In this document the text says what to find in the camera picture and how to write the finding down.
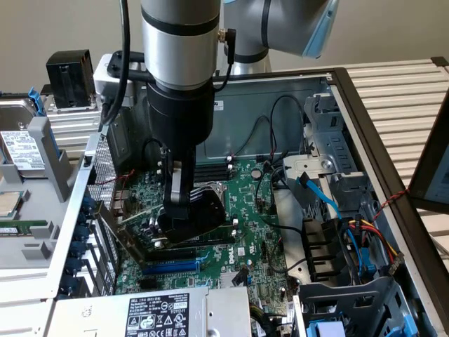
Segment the yellow wire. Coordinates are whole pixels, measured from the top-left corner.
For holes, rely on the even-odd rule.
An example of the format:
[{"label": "yellow wire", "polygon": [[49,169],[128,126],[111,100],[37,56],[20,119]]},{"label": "yellow wire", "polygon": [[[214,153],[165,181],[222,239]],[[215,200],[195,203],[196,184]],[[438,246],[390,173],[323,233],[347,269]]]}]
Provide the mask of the yellow wire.
[{"label": "yellow wire", "polygon": [[[355,222],[356,222],[355,220],[351,220],[351,221],[349,221],[348,223],[355,223]],[[364,220],[364,219],[362,219],[362,223],[364,223],[364,224],[367,225],[367,226],[374,227],[374,225],[373,225],[372,223],[369,223],[368,221],[366,221],[366,220]],[[388,248],[390,248],[391,252],[392,252],[395,256],[397,256],[398,254],[397,254],[397,252],[393,249],[393,247],[391,246],[391,244],[390,244],[387,240],[385,240],[385,242],[387,243]]]}]

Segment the mesh panel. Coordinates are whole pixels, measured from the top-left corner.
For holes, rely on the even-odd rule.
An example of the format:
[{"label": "mesh panel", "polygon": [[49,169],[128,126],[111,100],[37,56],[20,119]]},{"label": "mesh panel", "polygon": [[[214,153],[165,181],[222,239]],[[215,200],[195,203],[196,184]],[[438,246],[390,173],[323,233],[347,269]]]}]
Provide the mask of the mesh panel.
[{"label": "mesh panel", "polygon": [[[101,185],[89,185],[88,190],[92,198],[96,201],[103,201],[107,209],[111,209],[111,205],[114,198],[116,181],[116,171],[114,167],[114,162],[112,161],[112,155],[109,148],[109,143],[106,137],[102,137],[100,142],[98,142],[97,150],[95,152],[95,160],[93,162],[93,167],[97,173],[97,178],[95,179],[95,184],[100,184],[105,181],[110,181],[109,183]],[[105,228],[105,233],[107,240],[112,249],[112,255],[117,263],[119,260],[119,255],[117,252],[115,240],[111,235],[111,232]]]}]

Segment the power supply label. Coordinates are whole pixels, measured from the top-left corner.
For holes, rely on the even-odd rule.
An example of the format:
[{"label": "power supply label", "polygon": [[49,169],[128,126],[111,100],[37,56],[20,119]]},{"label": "power supply label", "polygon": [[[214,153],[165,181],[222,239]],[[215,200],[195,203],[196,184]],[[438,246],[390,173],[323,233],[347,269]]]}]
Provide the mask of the power supply label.
[{"label": "power supply label", "polygon": [[125,337],[188,337],[189,294],[132,298]]},{"label": "power supply label", "polygon": [[0,134],[18,170],[45,169],[36,141],[28,131],[2,131]]}]

